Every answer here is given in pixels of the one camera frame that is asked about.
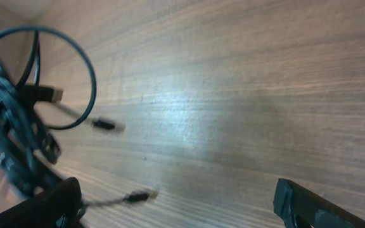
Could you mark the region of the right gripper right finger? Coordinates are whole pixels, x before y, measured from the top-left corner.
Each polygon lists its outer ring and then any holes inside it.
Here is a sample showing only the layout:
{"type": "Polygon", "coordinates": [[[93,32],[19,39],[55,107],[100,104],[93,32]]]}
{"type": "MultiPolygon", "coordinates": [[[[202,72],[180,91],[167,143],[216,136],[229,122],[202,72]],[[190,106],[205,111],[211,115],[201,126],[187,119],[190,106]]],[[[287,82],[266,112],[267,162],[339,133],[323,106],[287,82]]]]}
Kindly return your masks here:
{"type": "Polygon", "coordinates": [[[288,179],[279,179],[274,213],[286,228],[365,228],[365,220],[288,179]]]}

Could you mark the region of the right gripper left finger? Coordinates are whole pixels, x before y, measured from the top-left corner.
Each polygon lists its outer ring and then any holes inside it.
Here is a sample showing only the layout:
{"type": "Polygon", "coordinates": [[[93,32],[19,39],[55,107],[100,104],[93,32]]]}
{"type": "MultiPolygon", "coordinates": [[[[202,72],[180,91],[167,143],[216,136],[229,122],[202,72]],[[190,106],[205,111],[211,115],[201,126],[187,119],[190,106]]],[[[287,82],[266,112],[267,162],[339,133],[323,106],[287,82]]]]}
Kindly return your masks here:
{"type": "Polygon", "coordinates": [[[70,177],[56,187],[0,213],[1,227],[82,227],[77,216],[82,204],[76,178],[70,177]]]}

